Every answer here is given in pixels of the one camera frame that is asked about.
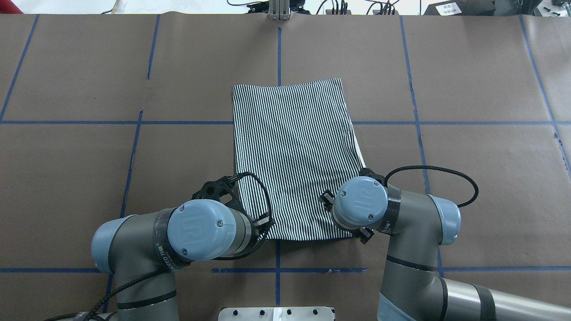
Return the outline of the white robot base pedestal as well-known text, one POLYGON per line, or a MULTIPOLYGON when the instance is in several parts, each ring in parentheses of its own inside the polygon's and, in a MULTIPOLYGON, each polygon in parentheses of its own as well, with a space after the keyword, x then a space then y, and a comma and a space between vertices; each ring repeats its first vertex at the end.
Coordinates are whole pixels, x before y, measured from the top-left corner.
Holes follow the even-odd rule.
POLYGON ((334 308, 309 307, 227 307, 219 315, 219 321, 335 321, 334 308))

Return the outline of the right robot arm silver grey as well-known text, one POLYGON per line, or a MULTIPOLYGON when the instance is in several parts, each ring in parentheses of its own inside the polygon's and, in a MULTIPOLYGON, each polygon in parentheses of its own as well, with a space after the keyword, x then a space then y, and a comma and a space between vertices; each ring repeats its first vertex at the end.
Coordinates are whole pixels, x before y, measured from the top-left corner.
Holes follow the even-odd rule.
POLYGON ((319 201, 337 228, 367 243, 375 231, 390 237, 377 319, 380 321, 568 321, 570 309, 437 274, 441 245, 461 228, 459 209, 473 203, 479 187, 464 173, 438 166, 404 166, 380 175, 367 167, 319 201), (406 170, 435 170, 467 180, 474 194, 461 204, 404 191, 389 178, 406 170))

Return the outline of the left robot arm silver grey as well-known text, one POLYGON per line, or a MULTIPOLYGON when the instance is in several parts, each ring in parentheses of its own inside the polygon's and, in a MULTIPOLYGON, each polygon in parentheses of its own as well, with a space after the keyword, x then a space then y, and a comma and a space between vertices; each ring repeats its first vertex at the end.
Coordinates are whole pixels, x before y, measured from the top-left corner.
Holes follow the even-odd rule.
POLYGON ((177 321, 174 272, 193 262, 245 258, 267 240, 274 223, 267 187, 251 172, 207 181, 178 207, 106 222, 94 233, 91 257, 118 286, 90 310, 52 319, 177 321), (247 213, 234 192, 245 177, 261 187, 268 207, 258 218, 247 213))

